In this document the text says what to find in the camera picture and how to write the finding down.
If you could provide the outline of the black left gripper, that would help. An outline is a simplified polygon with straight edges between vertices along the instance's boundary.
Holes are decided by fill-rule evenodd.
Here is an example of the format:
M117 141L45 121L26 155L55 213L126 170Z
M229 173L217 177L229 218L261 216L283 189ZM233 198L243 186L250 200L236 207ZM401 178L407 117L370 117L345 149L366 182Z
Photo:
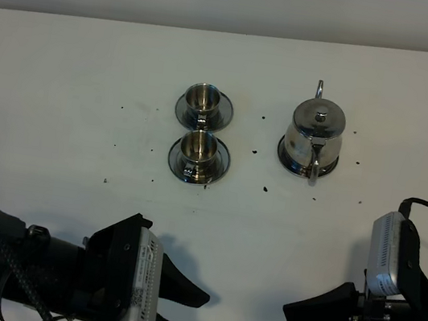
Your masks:
M95 232L86 245L78 297L83 306L75 313L81 321L125 321L133 293L134 275L143 229L152 223L135 214ZM158 296L182 306L200 308L210 295L177 269L166 253ZM169 321L157 315L156 321Z

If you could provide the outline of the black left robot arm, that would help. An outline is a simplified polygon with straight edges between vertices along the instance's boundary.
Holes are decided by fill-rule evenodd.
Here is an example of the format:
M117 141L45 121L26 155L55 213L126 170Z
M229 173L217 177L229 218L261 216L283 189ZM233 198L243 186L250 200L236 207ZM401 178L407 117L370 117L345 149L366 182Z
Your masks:
M1 239L57 320L169 321L158 313L159 299L197 308L210 300L175 267L151 225L136 214L74 245L0 210ZM6 299L31 305L0 251L0 302Z

